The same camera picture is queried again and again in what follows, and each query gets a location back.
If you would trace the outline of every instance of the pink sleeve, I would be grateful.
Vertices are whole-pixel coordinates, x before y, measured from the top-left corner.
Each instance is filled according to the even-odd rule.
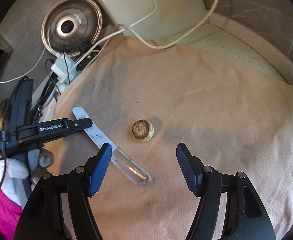
[[[7,198],[0,190],[0,231],[8,240],[13,240],[21,213],[22,208]]]

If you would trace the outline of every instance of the blue gripper pad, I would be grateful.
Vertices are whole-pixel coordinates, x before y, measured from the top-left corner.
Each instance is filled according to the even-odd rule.
[[[179,143],[177,145],[176,158],[180,165],[187,187],[190,192],[193,192],[195,196],[198,196],[203,179],[202,171],[196,164],[193,156],[184,143]]]
[[[92,197],[100,190],[102,181],[104,179],[106,170],[109,166],[112,157],[112,147],[108,143],[104,143],[93,158],[97,158],[95,169],[91,173],[90,186],[88,188],[88,195]]]

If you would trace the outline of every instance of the white cable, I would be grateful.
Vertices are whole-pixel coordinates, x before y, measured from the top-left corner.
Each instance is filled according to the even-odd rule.
[[[188,36],[188,35],[190,35],[194,30],[196,30],[198,27],[200,27],[207,19],[208,19],[208,17],[214,12],[214,10],[215,10],[215,8],[216,8],[216,6],[217,6],[217,3],[218,3],[218,1],[219,0],[214,0],[213,1],[213,4],[212,4],[212,6],[211,6],[211,9],[207,12],[207,14],[204,16],[204,18],[197,24],[197,25],[195,25],[192,29],[190,29],[189,31],[187,31],[185,34],[183,34],[181,37],[179,37],[177,40],[175,40],[175,41],[173,41],[173,42],[171,42],[171,43],[169,43],[169,44],[167,44],[167,45],[164,45],[164,46],[154,46],[154,45],[151,45],[151,44],[149,44],[149,43],[147,43],[138,33],[136,33],[133,29],[132,29],[132,27],[133,26],[135,26],[136,24],[138,24],[138,23],[140,23],[141,21],[143,21],[143,20],[145,20],[145,19],[147,19],[148,17],[150,17],[151,15],[153,15],[154,14],[154,12],[156,11],[156,9],[157,9],[157,2],[156,2],[156,0],[153,0],[154,1],[154,10],[150,13],[150,14],[148,14],[147,16],[145,16],[145,17],[143,17],[142,19],[140,19],[140,20],[138,20],[137,22],[135,22],[135,23],[133,23],[133,24],[131,24],[129,27],[128,26],[125,26],[125,25],[122,25],[122,24],[119,24],[119,26],[122,26],[122,27],[124,27],[124,29],[121,29],[121,30],[119,30],[119,31],[117,31],[117,32],[115,32],[115,33],[112,33],[112,34],[110,34],[110,35],[108,35],[108,36],[106,36],[106,37],[104,37],[104,38],[102,38],[101,40],[99,40],[97,43],[95,43],[92,47],[91,47],[91,49],[89,49],[88,50],[88,52],[87,53],[85,53],[78,61],[77,61],[77,63],[72,67],[72,69],[74,69],[78,64],[80,64],[80,62],[82,62],[82,60],[88,55],[88,54],[90,54],[91,52],[92,52],[92,50],[94,50],[95,48],[96,48],[96,46],[98,46],[98,44],[100,44],[100,43],[102,43],[103,41],[105,41],[105,40],[108,40],[108,39],[110,39],[111,37],[113,37],[113,36],[116,36],[116,35],[118,35],[118,34],[120,34],[120,33],[122,33],[122,32],[124,32],[126,29],[127,30],[129,30],[129,31],[131,31],[143,44],[145,44],[146,46],[148,46],[149,48],[153,48],[153,49],[166,49],[166,48],[169,48],[169,47],[171,47],[171,46],[173,46],[173,45],[175,45],[176,43],[178,43],[179,41],[181,41],[182,39],[184,39],[186,36]],[[60,81],[65,81],[65,79],[66,79],[66,76],[64,76],[64,77],[62,77],[61,78],[61,80]]]
[[[151,44],[147,43],[138,33],[136,33],[136,31],[134,31],[131,28],[131,26],[128,27],[128,26],[125,26],[123,24],[119,24],[119,26],[122,26],[125,29],[131,31],[144,45],[148,46],[149,48],[152,48],[152,49],[166,49],[166,48],[172,47],[173,45],[175,45],[176,43],[178,43],[179,41],[181,41],[182,39],[184,39],[186,36],[188,36],[192,32],[194,32],[198,27],[200,27],[208,19],[208,17],[214,12],[214,10],[215,10],[215,8],[217,6],[218,1],[219,0],[214,0],[213,1],[213,4],[211,6],[211,9],[208,11],[208,13],[204,16],[204,18],[198,24],[196,24],[192,29],[190,29],[188,32],[186,32],[185,34],[183,34],[181,37],[179,37],[175,41],[173,41],[173,42],[171,42],[169,44],[166,44],[164,46],[154,46],[154,45],[151,45]]]
[[[100,55],[101,52],[104,50],[104,48],[108,45],[108,43],[109,43],[109,40],[106,41],[106,43],[103,45],[103,47],[101,48],[101,50],[99,51],[99,53],[96,54],[95,57],[93,57],[93,59],[90,60],[90,62],[85,66],[85,68],[84,68],[83,70],[85,70],[88,66],[90,66],[91,63],[92,63],[93,61],[95,61],[95,60],[99,57],[99,55]]]
[[[100,52],[101,50],[99,50],[99,49],[94,49],[92,52]]]
[[[56,92],[56,89],[53,89],[48,99],[45,101],[44,105],[42,106],[42,109],[45,108],[48,104],[50,104],[55,92]]]
[[[11,81],[14,81],[14,80],[17,80],[17,79],[23,78],[25,75],[29,74],[29,73],[30,73],[32,70],[34,70],[35,67],[38,65],[38,63],[39,63],[40,59],[42,58],[44,52],[45,52],[45,48],[43,49],[43,52],[42,52],[40,58],[38,59],[37,63],[36,63],[36,64],[34,65],[34,67],[31,68],[28,72],[26,72],[25,74],[23,74],[23,75],[21,75],[21,76],[19,76],[19,77],[16,77],[16,78],[10,79],[10,80],[8,80],[8,81],[0,81],[0,84],[9,83],[9,82],[11,82]]]
[[[49,39],[49,31],[50,31],[50,27],[48,28],[48,32],[47,32],[47,43],[49,45],[49,48],[52,49],[51,44],[50,44],[50,39]],[[54,49],[52,49],[54,51],[54,55],[56,56],[56,58],[59,58],[61,56],[61,54],[59,52],[56,52]]]
[[[141,19],[139,19],[139,20],[137,20],[136,22],[134,22],[134,23],[132,23],[131,25],[130,25],[130,27],[134,27],[135,25],[137,25],[137,24],[139,24],[140,22],[142,22],[142,21],[144,21],[145,19],[147,19],[147,18],[149,18],[150,16],[152,16],[155,12],[156,12],[156,10],[158,9],[158,4],[157,4],[157,2],[156,2],[156,0],[153,0],[153,2],[154,2],[154,9],[153,9],[153,11],[152,12],[150,12],[148,15],[146,15],[146,16],[144,16],[143,18],[141,18]],[[116,35],[118,35],[118,34],[120,34],[120,33],[123,33],[125,31],[125,28],[124,29],[121,29],[121,30],[119,30],[119,31],[116,31],[115,33],[111,33],[110,35],[108,35],[108,36],[106,36],[106,37],[104,37],[104,38],[102,38],[102,39],[100,39],[99,41],[97,41],[92,47],[91,47],[91,49],[89,49],[85,54],[83,54],[83,56],[80,58],[80,59],[78,59],[77,60],[77,62],[75,63],[75,65],[71,68],[71,70],[70,71],[72,71],[75,67],[77,67],[77,65],[79,65],[81,62],[82,62],[82,60],[83,59],[85,59],[85,57],[87,57],[99,44],[101,44],[103,41],[106,41],[106,40],[108,40],[108,39],[110,39],[110,38],[112,38],[112,37],[114,37],[114,36],[116,36]],[[60,80],[59,80],[59,82],[58,82],[58,84],[61,84],[61,83],[63,83],[65,80],[66,80],[66,78],[67,78],[67,76],[66,75],[64,75]]]

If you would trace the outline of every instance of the stainless steel lid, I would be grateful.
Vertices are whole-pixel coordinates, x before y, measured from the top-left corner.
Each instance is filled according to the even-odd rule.
[[[67,54],[74,57],[80,55],[82,43],[98,39],[101,29],[102,13],[93,0],[61,0],[46,14],[41,39],[50,53],[61,53],[66,45]]]

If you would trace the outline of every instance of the white cord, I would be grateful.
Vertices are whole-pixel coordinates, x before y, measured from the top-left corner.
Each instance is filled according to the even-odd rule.
[[[50,44],[50,39],[49,39],[49,31],[50,31],[50,27],[51,27],[51,26],[48,27],[48,32],[47,32],[47,43],[48,43],[48,45],[49,45],[49,48],[52,49],[51,44]],[[56,56],[56,58],[59,58],[59,57],[61,56],[61,54],[60,54],[59,52],[56,52],[54,49],[52,49],[52,50],[54,51],[54,55]]]
[[[175,41],[163,45],[163,46],[154,46],[151,45],[149,43],[147,43],[138,33],[136,33],[136,31],[134,31],[131,26],[125,26],[124,24],[119,24],[119,26],[124,27],[125,29],[131,31],[144,45],[148,46],[149,48],[152,49],[166,49],[169,47],[172,47],[173,45],[175,45],[176,43],[178,43],[179,41],[181,41],[182,39],[184,39],[186,36],[190,35],[192,32],[194,32],[197,28],[199,28],[207,19],[208,17],[214,12],[217,3],[219,0],[214,0],[211,9],[208,11],[208,13],[204,16],[204,18],[198,23],[196,24],[192,29],[190,29],[188,32],[186,32],[185,34],[183,34],[181,37],[179,37],[178,39],[176,39]]]
[[[143,44],[145,44],[146,46],[148,46],[149,48],[153,48],[153,49],[166,49],[166,48],[169,48],[169,47],[171,47],[171,46],[173,46],[173,45],[175,45],[176,43],[178,43],[179,41],[181,41],[182,39],[184,39],[186,36],[188,36],[188,35],[190,35],[193,31],[195,31],[198,27],[200,27],[207,19],[208,19],[208,17],[214,12],[214,10],[215,10],[215,8],[216,8],[216,6],[217,6],[217,3],[218,3],[218,1],[219,0],[214,0],[213,1],[213,4],[212,4],[212,6],[211,6],[211,9],[207,12],[207,14],[204,16],[204,18],[197,24],[197,25],[195,25],[192,29],[190,29],[189,31],[187,31],[185,34],[183,34],[181,37],[179,37],[177,40],[175,40],[175,41],[173,41],[173,42],[171,42],[171,43],[169,43],[169,44],[167,44],[167,45],[164,45],[164,46],[154,46],[154,45],[151,45],[151,44],[149,44],[149,43],[147,43],[138,33],[136,33],[133,29],[132,29],[132,27],[133,26],[135,26],[136,24],[138,24],[138,23],[140,23],[141,21],[143,21],[143,20],[145,20],[145,19],[147,19],[148,17],[150,17],[151,15],[153,15],[154,13],[155,13],[155,11],[157,10],[157,2],[156,2],[156,0],[153,0],[154,1],[154,10],[151,12],[151,13],[149,13],[147,16],[145,16],[145,17],[143,17],[142,19],[140,19],[140,20],[138,20],[137,22],[135,22],[135,23],[133,23],[133,24],[131,24],[130,26],[125,26],[125,25],[123,25],[123,24],[119,24],[119,26],[122,26],[122,27],[124,27],[124,29],[121,29],[121,30],[119,30],[119,31],[117,31],[117,32],[115,32],[115,33],[112,33],[112,34],[110,34],[110,35],[108,35],[108,36],[106,36],[106,37],[104,37],[104,38],[102,38],[101,40],[99,40],[97,43],[95,43],[92,47],[91,47],[91,49],[89,49],[88,51],[87,51],[87,53],[85,53],[77,62],[76,62],[76,64],[71,68],[71,70],[70,71],[72,71],[78,64],[80,64],[80,62],[82,62],[82,60],[88,55],[88,54],[90,54],[95,48],[96,48],[96,46],[98,46],[100,43],[102,43],[103,41],[106,41],[106,40],[108,40],[108,39],[110,39],[111,37],[114,37],[114,36],[116,36],[116,35],[118,35],[118,34],[120,34],[120,33],[123,33],[125,30],[129,30],[129,31],[131,31]],[[66,79],[66,76],[64,76],[64,77],[62,77],[61,78],[61,80],[60,80],[60,82],[64,82],[65,81],[65,79]]]
[[[43,56],[44,53],[45,53],[45,48],[43,49],[42,54],[41,54],[40,58],[38,59],[37,63],[36,63],[36,64],[34,65],[34,67],[31,68],[28,72],[26,72],[25,74],[23,74],[23,75],[21,75],[21,76],[19,76],[19,77],[16,77],[16,78],[10,79],[10,80],[8,80],[8,81],[0,81],[0,84],[9,83],[9,82],[11,82],[11,81],[14,81],[14,80],[17,80],[17,79],[23,78],[25,75],[29,74],[29,73],[30,73],[32,70],[34,70],[35,67],[38,65],[38,63],[39,63],[39,61],[40,61],[40,59],[42,58],[42,56]]]
[[[84,68],[83,70],[85,70],[88,66],[90,66],[91,63],[92,63],[93,61],[95,61],[95,60],[99,57],[99,55],[101,54],[101,52],[102,52],[102,51],[104,50],[104,48],[108,45],[109,40],[110,40],[110,39],[108,39],[108,40],[106,41],[106,43],[103,45],[103,47],[101,48],[101,50],[99,51],[99,53],[96,54],[95,57],[93,57],[93,59],[90,60],[90,62],[85,66],[85,68]]]

